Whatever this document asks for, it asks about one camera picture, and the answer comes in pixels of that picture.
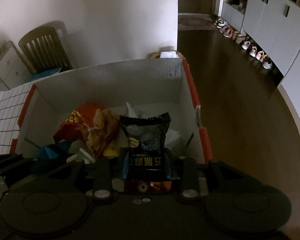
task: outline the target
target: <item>black handle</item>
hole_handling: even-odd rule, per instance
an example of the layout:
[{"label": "black handle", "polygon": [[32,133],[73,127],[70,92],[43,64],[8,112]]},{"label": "black handle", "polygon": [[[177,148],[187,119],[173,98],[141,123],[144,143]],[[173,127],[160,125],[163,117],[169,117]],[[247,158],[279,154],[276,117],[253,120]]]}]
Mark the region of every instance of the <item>black handle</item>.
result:
[{"label": "black handle", "polygon": [[289,11],[290,11],[290,6],[288,6],[287,13],[286,13],[286,18],[288,17]]}]

